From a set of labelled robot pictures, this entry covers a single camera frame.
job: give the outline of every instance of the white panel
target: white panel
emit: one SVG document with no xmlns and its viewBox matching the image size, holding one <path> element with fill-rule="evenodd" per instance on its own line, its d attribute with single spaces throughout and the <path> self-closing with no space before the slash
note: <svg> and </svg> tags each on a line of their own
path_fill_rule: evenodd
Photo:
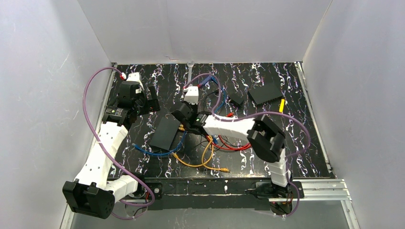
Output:
<svg viewBox="0 0 405 229">
<path fill-rule="evenodd" d="M 0 7 L 0 228 L 59 228 L 65 181 L 92 141 L 83 89 L 109 60 L 75 0 L 5 0 Z M 96 123 L 109 72 L 90 87 Z"/>
<path fill-rule="evenodd" d="M 202 63 L 300 61 L 330 0 L 79 2 L 113 62 Z"/>
<path fill-rule="evenodd" d="M 171 62 L 166 0 L 78 0 L 112 62 Z"/>
<path fill-rule="evenodd" d="M 320 134 L 361 228 L 405 228 L 404 9 L 335 0 L 304 58 Z"/>
</svg>

